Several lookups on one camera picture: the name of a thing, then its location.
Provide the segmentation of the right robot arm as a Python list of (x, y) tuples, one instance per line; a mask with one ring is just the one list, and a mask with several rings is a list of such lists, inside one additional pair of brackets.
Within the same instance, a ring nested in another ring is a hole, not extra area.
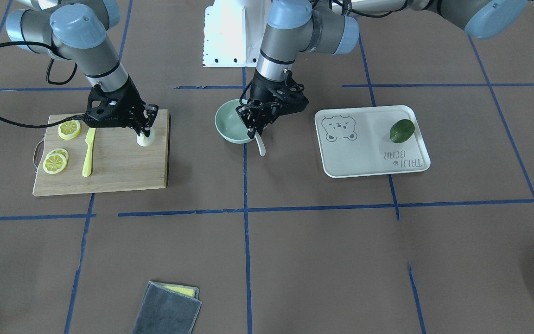
[(131, 128), (154, 135), (155, 104), (145, 104), (107, 31), (121, 19), (114, 0), (25, 0), (6, 19), (6, 32), (22, 49), (74, 61), (91, 84), (83, 122), (91, 128)]

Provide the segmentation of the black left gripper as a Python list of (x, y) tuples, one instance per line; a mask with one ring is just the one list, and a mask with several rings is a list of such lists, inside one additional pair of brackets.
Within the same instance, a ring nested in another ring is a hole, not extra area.
[(244, 89), (244, 93), (250, 90), (250, 99), (244, 101), (241, 96), (236, 112), (251, 140), (261, 135), (261, 128), (274, 123), (280, 116), (302, 112), (309, 104), (303, 94), (305, 86), (297, 83), (292, 75), (291, 70), (284, 70), (283, 79), (273, 81), (256, 71)]

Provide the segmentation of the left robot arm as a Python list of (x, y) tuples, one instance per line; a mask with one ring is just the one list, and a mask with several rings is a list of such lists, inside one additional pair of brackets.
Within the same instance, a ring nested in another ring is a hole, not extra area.
[(274, 0), (261, 42), (254, 78), (235, 111), (244, 125), (244, 137), (254, 139), (280, 116), (305, 110), (309, 100), (304, 86), (292, 77), (297, 55), (347, 54), (356, 46), (360, 29), (356, 16), (384, 18), (404, 9), (431, 11), (469, 36), (488, 39), (513, 24), (525, 9), (525, 0), (375, 0), (354, 9), (352, 1)]

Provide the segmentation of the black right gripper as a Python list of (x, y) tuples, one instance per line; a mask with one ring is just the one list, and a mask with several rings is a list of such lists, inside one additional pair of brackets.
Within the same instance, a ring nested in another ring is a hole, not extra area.
[(93, 86), (83, 122), (91, 128), (130, 128), (144, 139), (154, 138), (152, 128), (159, 106), (146, 104), (131, 78), (119, 89), (105, 92)]

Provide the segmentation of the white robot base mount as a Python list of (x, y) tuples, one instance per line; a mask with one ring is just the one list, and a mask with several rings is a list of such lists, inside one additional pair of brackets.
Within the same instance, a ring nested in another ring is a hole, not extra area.
[(271, 4), (270, 0), (215, 0), (206, 7), (202, 65), (255, 67)]

